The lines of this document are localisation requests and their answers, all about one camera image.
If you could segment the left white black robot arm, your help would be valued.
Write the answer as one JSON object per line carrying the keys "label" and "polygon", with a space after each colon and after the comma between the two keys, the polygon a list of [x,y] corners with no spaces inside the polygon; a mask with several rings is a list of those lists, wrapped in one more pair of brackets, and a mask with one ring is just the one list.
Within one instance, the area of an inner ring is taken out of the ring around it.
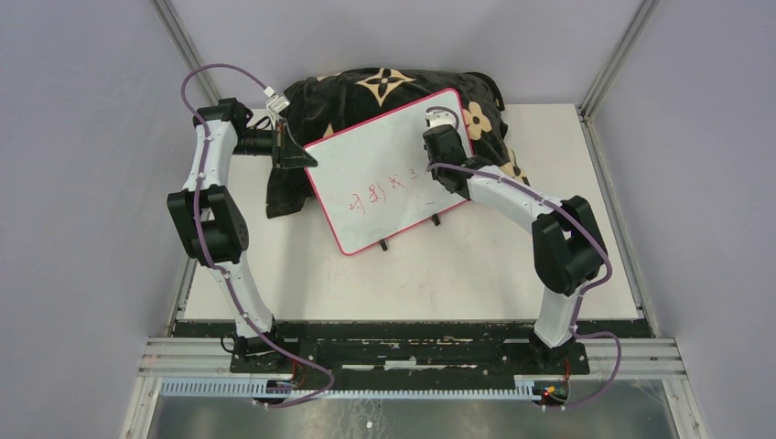
{"label": "left white black robot arm", "polygon": [[275,317],[258,291],[248,263],[250,232],[227,187],[233,155],[267,156],[278,169],[317,166],[270,112],[269,129],[250,124],[253,111],[235,98],[194,112],[196,151],[183,188],[167,196],[167,209],[187,256],[207,269],[227,298],[235,330],[231,354],[274,372],[289,362],[304,364],[295,345],[277,335]]}

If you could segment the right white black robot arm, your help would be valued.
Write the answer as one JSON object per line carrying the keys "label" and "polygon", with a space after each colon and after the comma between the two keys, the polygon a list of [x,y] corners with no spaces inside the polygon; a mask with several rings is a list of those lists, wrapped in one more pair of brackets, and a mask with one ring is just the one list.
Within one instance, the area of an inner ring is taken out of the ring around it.
{"label": "right white black robot arm", "polygon": [[544,293],[529,360],[541,372],[554,371],[565,362],[564,346],[579,336],[577,320],[586,292],[612,275],[590,204],[580,196],[548,196],[480,155],[466,156],[449,124],[426,129],[423,139],[435,181],[452,194],[499,212],[531,235],[533,266]]}

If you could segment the pink framed whiteboard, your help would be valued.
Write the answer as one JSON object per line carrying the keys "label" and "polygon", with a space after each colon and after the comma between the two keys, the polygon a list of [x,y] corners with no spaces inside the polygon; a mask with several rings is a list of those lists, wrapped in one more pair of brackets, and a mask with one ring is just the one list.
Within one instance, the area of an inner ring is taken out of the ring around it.
{"label": "pink framed whiteboard", "polygon": [[426,168],[426,112],[435,108],[473,154],[457,91],[448,88],[306,145],[307,168],[339,250],[353,255],[464,203]]}

